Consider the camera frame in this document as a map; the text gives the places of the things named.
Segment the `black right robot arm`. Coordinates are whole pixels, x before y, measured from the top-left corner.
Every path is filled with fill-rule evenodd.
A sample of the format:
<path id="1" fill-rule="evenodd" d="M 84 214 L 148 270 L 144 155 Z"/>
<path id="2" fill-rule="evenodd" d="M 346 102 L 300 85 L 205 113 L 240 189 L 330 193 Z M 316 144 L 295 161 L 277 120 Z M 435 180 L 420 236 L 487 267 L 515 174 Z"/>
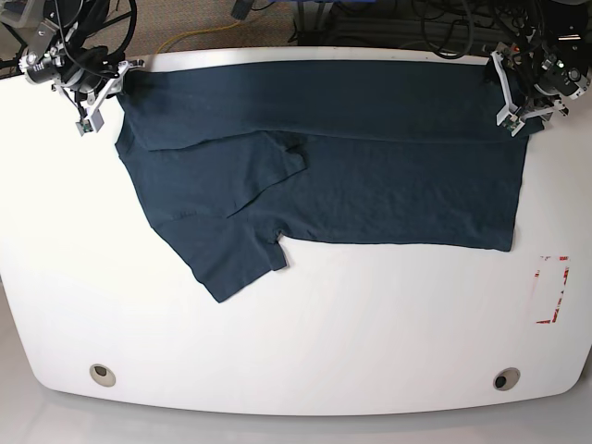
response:
<path id="1" fill-rule="evenodd" d="M 80 94 L 98 93 L 118 77 L 137 24 L 137 2 L 129 11 L 110 18 L 109 1 L 47 1 L 43 20 L 19 60 L 19 69 L 33 84 L 51 81 Z M 86 47 L 87 39 L 123 20 L 128 28 L 113 50 L 105 45 Z"/>

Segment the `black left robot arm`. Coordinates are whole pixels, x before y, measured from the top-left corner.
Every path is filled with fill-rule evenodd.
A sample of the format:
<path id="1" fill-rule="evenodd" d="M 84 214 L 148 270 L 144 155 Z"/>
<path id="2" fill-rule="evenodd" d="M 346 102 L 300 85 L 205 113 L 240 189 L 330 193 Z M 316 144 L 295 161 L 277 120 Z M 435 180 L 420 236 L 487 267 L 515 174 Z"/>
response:
<path id="1" fill-rule="evenodd" d="M 530 94 L 572 100 L 591 89 L 591 3 L 530 1 L 530 35 L 512 63 Z"/>

